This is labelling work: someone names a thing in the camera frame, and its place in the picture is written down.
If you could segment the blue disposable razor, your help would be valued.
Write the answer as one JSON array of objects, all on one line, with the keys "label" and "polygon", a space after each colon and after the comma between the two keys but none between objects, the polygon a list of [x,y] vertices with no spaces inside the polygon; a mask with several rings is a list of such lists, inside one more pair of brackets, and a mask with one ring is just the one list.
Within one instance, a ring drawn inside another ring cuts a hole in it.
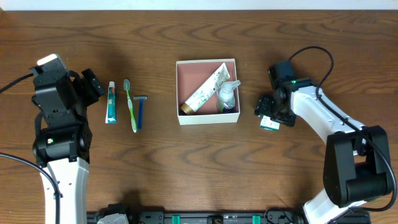
[{"label": "blue disposable razor", "polygon": [[139,116],[138,116],[137,128],[142,129],[144,101],[147,99],[147,96],[144,96],[144,95],[134,96],[134,99],[139,100]]}]

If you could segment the white box pink interior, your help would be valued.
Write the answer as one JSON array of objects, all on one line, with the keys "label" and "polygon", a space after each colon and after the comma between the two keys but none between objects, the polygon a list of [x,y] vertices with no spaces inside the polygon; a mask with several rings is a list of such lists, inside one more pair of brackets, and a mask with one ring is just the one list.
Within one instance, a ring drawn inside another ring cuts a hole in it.
[{"label": "white box pink interior", "polygon": [[218,97],[214,94],[193,115],[185,115],[180,107],[222,64],[226,65],[230,80],[237,80],[236,60],[209,59],[176,62],[177,118],[180,125],[235,123],[240,115],[239,90],[234,90],[236,104],[232,113],[220,113]]}]

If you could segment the green toothbrush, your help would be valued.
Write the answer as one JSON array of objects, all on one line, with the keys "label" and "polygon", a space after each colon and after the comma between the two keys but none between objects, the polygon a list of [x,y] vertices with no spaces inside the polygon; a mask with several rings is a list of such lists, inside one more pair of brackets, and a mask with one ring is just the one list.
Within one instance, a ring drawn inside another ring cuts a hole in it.
[{"label": "green toothbrush", "polygon": [[126,92],[126,96],[127,96],[127,105],[129,108],[129,113],[131,116],[131,126],[132,126],[132,130],[134,133],[137,132],[137,123],[136,123],[136,119],[134,116],[134,108],[133,108],[133,103],[129,94],[129,90],[130,90],[130,81],[128,79],[124,79],[124,91]]}]

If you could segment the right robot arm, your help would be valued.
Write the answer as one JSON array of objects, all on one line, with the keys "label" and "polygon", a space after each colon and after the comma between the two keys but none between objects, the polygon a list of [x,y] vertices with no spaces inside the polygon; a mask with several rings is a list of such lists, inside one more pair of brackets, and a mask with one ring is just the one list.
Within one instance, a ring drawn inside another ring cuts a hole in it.
[{"label": "right robot arm", "polygon": [[267,113],[276,123],[294,126],[301,117],[326,145],[323,190],[302,207],[304,223],[333,223],[364,204],[397,195],[387,133],[352,119],[311,78],[299,79],[290,61],[270,66],[274,94]]}]

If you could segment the white floral cream tube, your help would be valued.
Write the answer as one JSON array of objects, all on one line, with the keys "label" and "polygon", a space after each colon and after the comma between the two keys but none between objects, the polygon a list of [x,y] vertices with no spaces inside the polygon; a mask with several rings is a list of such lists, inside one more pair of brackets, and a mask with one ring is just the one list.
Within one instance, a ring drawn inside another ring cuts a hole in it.
[{"label": "white floral cream tube", "polygon": [[230,79],[225,63],[222,63],[209,78],[182,104],[180,109],[187,115],[195,114]]}]

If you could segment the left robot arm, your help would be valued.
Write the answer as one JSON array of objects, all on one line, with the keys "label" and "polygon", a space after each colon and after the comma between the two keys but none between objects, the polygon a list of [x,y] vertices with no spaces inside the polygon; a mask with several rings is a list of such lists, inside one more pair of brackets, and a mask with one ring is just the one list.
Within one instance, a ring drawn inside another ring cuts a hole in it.
[{"label": "left robot arm", "polygon": [[87,107],[104,95],[104,87],[91,69],[69,70],[57,54],[38,60],[31,72],[32,102],[40,110],[32,150],[44,171],[45,222],[87,223],[92,140]]}]

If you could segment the green white soap box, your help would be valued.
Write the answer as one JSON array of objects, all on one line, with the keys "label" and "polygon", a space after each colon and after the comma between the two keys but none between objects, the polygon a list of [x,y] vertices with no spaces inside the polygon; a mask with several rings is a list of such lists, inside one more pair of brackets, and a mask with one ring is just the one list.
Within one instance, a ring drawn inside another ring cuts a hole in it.
[{"label": "green white soap box", "polygon": [[268,116],[263,116],[260,122],[260,127],[268,131],[278,131],[280,124],[278,122],[272,121]]}]

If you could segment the clear sanitizer pump bottle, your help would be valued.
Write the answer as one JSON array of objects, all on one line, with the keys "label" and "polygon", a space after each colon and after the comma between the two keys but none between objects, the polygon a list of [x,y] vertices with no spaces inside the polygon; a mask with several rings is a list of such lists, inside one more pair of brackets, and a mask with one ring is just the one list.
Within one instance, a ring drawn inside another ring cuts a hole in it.
[{"label": "clear sanitizer pump bottle", "polygon": [[236,105],[234,90],[240,86],[239,80],[233,82],[224,82],[217,92],[217,106],[220,113],[233,113]]}]

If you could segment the small teal toothpaste tube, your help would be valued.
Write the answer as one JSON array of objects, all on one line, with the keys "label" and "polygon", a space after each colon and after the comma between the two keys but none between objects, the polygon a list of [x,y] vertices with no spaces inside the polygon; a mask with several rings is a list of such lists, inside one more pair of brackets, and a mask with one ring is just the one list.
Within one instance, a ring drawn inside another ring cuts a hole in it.
[{"label": "small teal toothpaste tube", "polygon": [[117,123],[115,83],[113,81],[109,82],[109,87],[108,87],[108,99],[107,99],[105,123],[106,124]]}]

